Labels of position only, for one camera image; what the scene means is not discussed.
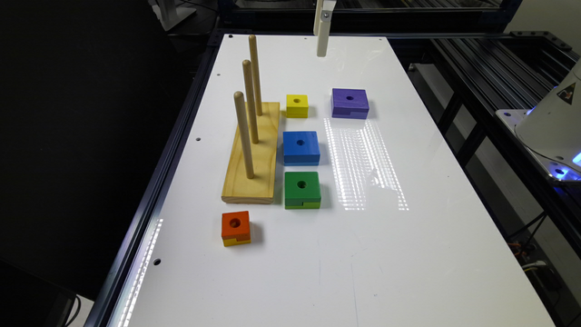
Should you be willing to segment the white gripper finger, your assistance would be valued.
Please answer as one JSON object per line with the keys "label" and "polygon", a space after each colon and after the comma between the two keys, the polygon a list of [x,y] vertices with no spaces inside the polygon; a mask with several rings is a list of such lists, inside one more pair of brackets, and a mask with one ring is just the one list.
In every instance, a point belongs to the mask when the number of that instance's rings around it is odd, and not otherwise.
{"label": "white gripper finger", "polygon": [[330,24],[336,4],[336,0],[323,0],[322,12],[320,16],[320,31],[319,35],[317,36],[318,57],[325,57],[327,54],[330,37]]}
{"label": "white gripper finger", "polygon": [[319,31],[320,31],[320,16],[321,16],[321,12],[322,12],[322,4],[323,4],[323,0],[316,1],[315,16],[314,16],[314,23],[313,23],[313,34],[315,36],[318,36]]}

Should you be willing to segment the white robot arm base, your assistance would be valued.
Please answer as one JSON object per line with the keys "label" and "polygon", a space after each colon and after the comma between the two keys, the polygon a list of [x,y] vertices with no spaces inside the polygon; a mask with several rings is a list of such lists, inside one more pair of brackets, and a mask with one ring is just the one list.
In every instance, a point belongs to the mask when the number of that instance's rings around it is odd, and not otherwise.
{"label": "white robot arm base", "polygon": [[535,107],[498,110],[496,116],[548,181],[580,183],[580,64]]}

